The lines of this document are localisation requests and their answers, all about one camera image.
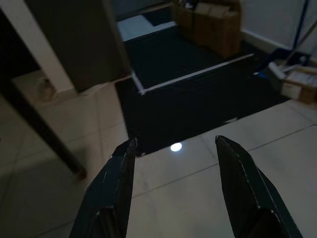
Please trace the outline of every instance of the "black table leg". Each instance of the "black table leg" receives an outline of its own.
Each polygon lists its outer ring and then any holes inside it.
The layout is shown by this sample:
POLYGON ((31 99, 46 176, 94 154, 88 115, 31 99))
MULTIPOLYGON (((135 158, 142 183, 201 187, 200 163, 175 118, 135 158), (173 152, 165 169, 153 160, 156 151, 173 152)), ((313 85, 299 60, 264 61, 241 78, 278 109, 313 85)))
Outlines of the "black table leg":
POLYGON ((28 122, 38 135, 55 151, 68 168, 79 179, 86 177, 85 168, 75 159, 61 140, 50 129, 42 117, 24 98, 11 80, 0 79, 0 92, 17 112, 28 122))

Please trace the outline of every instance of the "white tape line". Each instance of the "white tape line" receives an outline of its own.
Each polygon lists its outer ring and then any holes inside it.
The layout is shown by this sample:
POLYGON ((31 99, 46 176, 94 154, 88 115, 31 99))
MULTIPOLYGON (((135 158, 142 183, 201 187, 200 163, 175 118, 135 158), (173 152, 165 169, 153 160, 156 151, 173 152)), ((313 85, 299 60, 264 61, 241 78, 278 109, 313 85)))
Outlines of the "white tape line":
POLYGON ((229 60, 227 62, 223 62, 223 63, 220 63, 220 64, 217 64, 217 65, 214 65, 214 66, 211 66, 209 68, 205 68, 205 69, 202 69, 202 70, 199 70, 197 72, 194 72, 194 73, 190 73, 190 74, 187 74, 187 75, 184 75, 182 77, 179 77, 179 78, 176 78, 176 79, 172 79, 170 81, 167 81, 167 82, 164 82, 164 83, 160 83, 158 85, 155 85, 153 87, 150 87, 150 88, 147 88, 147 89, 143 89, 144 90, 144 93, 146 92, 150 92, 150 91, 153 91, 155 89, 158 89, 158 88, 162 88, 162 87, 165 87, 167 85, 170 85, 170 84, 173 84, 173 83, 176 83, 178 81, 181 81, 181 80, 184 80, 184 79, 187 79, 187 78, 190 78, 190 77, 193 77, 193 76, 196 76, 196 75, 199 75, 199 74, 202 74, 202 73, 206 73, 206 72, 209 72, 209 71, 212 71, 216 68, 220 68, 220 67, 224 67, 228 64, 231 64, 231 63, 234 63, 234 62, 237 62, 237 61, 240 61, 240 60, 244 60, 246 58, 249 58, 249 57, 252 57, 254 54, 248 54, 248 55, 245 55, 245 56, 241 56, 239 58, 236 58, 236 59, 232 59, 232 60, 229 60))
POLYGON ((141 93, 141 95, 144 95, 145 94, 145 90, 144 90, 144 87, 142 85, 142 83, 140 82, 140 80, 138 79, 137 75, 135 74, 134 71, 132 71, 132 79, 135 83, 135 86, 137 86, 138 90, 139 90, 139 93, 141 93))

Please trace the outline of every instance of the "doormat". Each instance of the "doormat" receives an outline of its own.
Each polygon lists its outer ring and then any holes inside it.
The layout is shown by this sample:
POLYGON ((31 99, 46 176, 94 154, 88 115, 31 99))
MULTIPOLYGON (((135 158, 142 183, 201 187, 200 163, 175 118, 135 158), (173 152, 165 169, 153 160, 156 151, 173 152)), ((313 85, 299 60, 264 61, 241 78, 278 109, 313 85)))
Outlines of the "doormat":
POLYGON ((158 26, 173 20, 171 7, 164 7, 142 14, 153 26, 158 26))
POLYGON ((178 34, 177 27, 171 27, 125 42, 131 65, 145 89, 181 76, 254 53, 251 64, 244 64, 245 70, 254 70, 267 54, 243 42, 241 53, 222 58, 213 51, 200 47, 178 34))
POLYGON ((249 74, 237 64, 143 96, 132 79, 115 86, 129 138, 139 139, 138 155, 150 154, 288 100, 274 91, 267 79, 249 74))

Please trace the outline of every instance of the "cardboard box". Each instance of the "cardboard box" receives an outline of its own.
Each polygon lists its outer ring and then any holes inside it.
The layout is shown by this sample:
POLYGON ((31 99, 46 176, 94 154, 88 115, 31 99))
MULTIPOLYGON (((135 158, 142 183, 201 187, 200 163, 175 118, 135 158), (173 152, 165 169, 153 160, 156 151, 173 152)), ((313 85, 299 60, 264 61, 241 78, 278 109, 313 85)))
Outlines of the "cardboard box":
POLYGON ((205 0, 195 11, 172 4, 173 18, 185 38, 224 58, 240 51, 241 6, 235 0, 205 0))
POLYGON ((307 67, 293 70, 283 80, 281 94, 306 104, 317 102, 317 71, 309 70, 307 67), (316 79, 308 79, 305 74, 315 75, 316 79))

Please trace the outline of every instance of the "black floor mat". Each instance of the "black floor mat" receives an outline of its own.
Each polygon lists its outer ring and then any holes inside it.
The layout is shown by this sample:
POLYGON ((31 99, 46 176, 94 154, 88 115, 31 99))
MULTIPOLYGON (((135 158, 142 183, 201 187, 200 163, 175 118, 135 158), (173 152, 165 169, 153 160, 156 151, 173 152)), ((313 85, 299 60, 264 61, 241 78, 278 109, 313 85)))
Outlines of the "black floor mat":
POLYGON ((141 96, 132 79, 116 83, 129 138, 149 154, 207 132, 234 118, 262 111, 287 98, 253 76, 252 59, 183 80, 141 96))
MULTIPOLYGON (((154 32, 125 42, 132 67, 144 88, 170 81, 189 73, 255 53, 252 60, 266 58, 266 54, 248 43, 242 44, 241 53, 223 59, 204 47, 197 46, 177 33, 177 27, 154 32)), ((244 64, 244 68, 254 69, 244 64)))
POLYGON ((153 26, 158 26, 173 20, 170 6, 142 14, 153 26))

